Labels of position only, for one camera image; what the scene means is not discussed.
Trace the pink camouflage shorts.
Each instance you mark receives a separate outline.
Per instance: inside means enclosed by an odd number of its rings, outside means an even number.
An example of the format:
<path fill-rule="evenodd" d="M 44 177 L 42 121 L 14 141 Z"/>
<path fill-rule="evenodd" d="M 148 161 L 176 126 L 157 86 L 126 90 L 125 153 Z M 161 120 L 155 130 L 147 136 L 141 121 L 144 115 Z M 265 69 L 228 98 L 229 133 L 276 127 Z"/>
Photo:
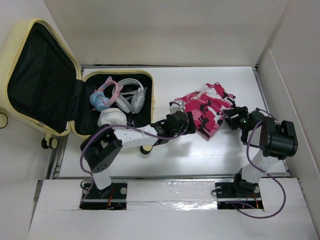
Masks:
<path fill-rule="evenodd" d="M 174 101 L 192 113 L 196 130 L 208 141 L 220 128 L 226 115 L 224 110 L 236 106 L 236 96 L 227 93 L 220 83 L 206 83 L 199 90 L 178 97 Z"/>

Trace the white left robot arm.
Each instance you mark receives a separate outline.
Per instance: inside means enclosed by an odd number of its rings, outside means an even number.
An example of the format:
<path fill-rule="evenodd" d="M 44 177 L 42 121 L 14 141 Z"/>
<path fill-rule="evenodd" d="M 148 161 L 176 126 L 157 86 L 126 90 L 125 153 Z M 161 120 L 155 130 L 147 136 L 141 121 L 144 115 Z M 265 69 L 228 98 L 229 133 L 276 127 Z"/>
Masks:
<path fill-rule="evenodd" d="M 109 167 L 122 150 L 153 148 L 180 136 L 195 133 L 193 115 L 184 111 L 168 114 L 166 119 L 140 128 L 122 124 L 100 126 L 80 145 L 80 168 L 92 178 L 86 195 L 94 190 L 101 199 L 110 197 L 113 182 Z"/>

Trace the yellow open suitcase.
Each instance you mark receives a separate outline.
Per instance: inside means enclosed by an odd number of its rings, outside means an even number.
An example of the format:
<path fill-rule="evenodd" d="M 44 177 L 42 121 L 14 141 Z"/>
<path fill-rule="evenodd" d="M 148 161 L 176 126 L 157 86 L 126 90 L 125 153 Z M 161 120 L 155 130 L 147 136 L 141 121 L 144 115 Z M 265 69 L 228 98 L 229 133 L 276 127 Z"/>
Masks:
<path fill-rule="evenodd" d="M 54 137 L 70 132 L 86 139 L 98 128 L 100 116 L 89 97 L 108 77 L 136 79 L 146 88 L 141 111 L 128 114 L 127 120 L 138 128 L 149 125 L 155 108 L 150 73 L 97 70 L 82 76 L 80 64 L 49 23 L 23 20 L 12 28 L 0 55 L 0 107 L 44 133 L 44 149 Z"/>

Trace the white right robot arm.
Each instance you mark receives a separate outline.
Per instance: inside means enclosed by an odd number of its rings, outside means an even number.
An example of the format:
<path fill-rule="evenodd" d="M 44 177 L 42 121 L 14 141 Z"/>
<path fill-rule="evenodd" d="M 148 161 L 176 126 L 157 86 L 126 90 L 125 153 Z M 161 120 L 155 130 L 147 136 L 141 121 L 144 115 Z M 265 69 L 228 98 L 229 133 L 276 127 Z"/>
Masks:
<path fill-rule="evenodd" d="M 251 113 L 248 108 L 236 107 L 224 110 L 225 121 L 232 130 L 241 129 L 241 138 L 246 145 L 258 148 L 257 154 L 233 177 L 233 182 L 218 182 L 212 195 L 218 198 L 244 198 L 259 189 L 260 179 L 278 161 L 292 157 L 298 150 L 298 138 L 292 121 L 277 121 L 271 114 L 264 115 L 260 108 Z"/>

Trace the blue pink cat headphones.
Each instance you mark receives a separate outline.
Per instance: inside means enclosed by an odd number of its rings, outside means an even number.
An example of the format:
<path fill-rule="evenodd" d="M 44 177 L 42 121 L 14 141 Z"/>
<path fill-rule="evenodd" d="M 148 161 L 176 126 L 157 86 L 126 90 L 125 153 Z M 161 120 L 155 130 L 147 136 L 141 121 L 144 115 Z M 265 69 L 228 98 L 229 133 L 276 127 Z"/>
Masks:
<path fill-rule="evenodd" d="M 106 97 L 104 94 L 104 90 L 113 85 L 114 92 L 110 98 Z M 93 110 L 101 112 L 106 110 L 112 106 L 112 104 L 118 99 L 123 86 L 118 84 L 116 81 L 109 76 L 106 81 L 98 88 L 95 89 L 94 92 L 89 97 L 89 102 L 93 106 Z"/>

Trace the white grey headphones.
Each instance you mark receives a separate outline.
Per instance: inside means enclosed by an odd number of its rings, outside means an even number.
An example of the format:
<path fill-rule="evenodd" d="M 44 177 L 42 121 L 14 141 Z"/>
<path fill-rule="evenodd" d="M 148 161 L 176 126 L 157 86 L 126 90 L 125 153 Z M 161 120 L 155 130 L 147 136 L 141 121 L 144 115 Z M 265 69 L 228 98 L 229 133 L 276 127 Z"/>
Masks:
<path fill-rule="evenodd" d="M 138 114 L 145 103 L 147 87 L 144 87 L 137 79 L 125 78 L 118 82 L 118 85 L 135 85 L 137 90 L 120 92 L 115 101 L 117 107 L 125 113 Z"/>

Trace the white towel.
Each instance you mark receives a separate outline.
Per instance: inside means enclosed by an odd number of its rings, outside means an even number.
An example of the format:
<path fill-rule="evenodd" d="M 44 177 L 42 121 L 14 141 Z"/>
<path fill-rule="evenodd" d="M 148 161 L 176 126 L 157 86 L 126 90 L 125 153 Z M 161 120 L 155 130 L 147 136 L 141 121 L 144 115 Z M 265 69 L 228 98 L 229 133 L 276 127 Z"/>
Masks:
<path fill-rule="evenodd" d="M 108 108 L 101 111 L 97 125 L 127 125 L 127 116 L 119 108 Z"/>

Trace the metal base rail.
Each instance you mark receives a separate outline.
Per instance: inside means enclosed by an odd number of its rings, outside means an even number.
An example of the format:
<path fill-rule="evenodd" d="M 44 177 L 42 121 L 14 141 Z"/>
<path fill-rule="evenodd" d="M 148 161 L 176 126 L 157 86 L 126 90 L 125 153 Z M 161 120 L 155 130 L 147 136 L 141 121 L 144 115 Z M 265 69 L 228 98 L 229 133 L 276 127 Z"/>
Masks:
<path fill-rule="evenodd" d="M 112 183 L 106 193 L 89 180 L 80 183 L 82 210 L 205 211 L 264 208 L 258 189 L 237 195 L 231 181 L 209 179 L 127 180 Z"/>

